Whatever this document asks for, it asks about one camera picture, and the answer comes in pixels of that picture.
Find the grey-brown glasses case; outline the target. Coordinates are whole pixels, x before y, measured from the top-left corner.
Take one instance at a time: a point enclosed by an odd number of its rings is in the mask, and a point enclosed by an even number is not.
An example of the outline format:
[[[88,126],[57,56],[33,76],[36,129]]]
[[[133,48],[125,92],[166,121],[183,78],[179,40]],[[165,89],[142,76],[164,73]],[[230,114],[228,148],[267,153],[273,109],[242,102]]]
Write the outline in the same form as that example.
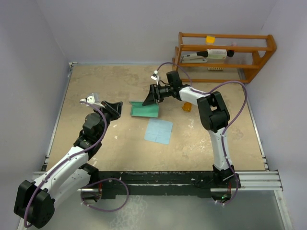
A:
[[[131,112],[130,112],[131,116],[157,118],[159,115],[159,106],[157,104],[143,106],[142,102],[136,102],[136,101],[130,101],[130,104],[131,104]]]

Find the light blue cleaning cloth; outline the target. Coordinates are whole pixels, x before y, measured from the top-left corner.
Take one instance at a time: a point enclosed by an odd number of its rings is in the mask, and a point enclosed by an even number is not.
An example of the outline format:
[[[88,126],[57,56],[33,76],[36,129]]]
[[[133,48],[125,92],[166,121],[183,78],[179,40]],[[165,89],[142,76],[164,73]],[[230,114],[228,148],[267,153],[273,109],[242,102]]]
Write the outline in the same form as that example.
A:
[[[157,118],[150,118],[144,135],[147,141],[169,144],[173,123]]]

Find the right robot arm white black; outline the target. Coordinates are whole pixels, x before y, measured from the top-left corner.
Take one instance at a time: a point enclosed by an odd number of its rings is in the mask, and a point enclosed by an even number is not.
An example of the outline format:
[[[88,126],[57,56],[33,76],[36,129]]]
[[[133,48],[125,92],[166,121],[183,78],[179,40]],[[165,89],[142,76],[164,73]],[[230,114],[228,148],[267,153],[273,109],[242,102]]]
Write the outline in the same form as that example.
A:
[[[177,71],[166,74],[168,83],[161,86],[158,71],[152,78],[155,84],[150,85],[149,93],[142,106],[161,103],[164,98],[173,98],[197,106],[200,121],[205,130],[209,132],[213,149],[213,182],[217,187],[225,187],[233,178],[236,188],[239,188],[239,178],[235,173],[230,154],[228,153],[227,127],[230,120],[229,111],[219,92],[198,93],[190,85],[183,84]]]

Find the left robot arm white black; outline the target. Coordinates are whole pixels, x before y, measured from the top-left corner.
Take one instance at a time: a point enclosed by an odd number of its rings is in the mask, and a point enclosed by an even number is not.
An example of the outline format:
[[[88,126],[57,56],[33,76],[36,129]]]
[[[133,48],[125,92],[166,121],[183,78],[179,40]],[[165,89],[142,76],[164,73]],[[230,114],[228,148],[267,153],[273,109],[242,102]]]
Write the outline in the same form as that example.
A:
[[[79,136],[67,154],[50,170],[33,181],[23,181],[17,190],[14,213],[24,220],[24,227],[42,228],[53,216],[57,206],[74,190],[97,186],[99,177],[88,172],[87,162],[102,146],[111,121],[121,116],[122,102],[100,103],[80,101],[93,109],[85,117]]]

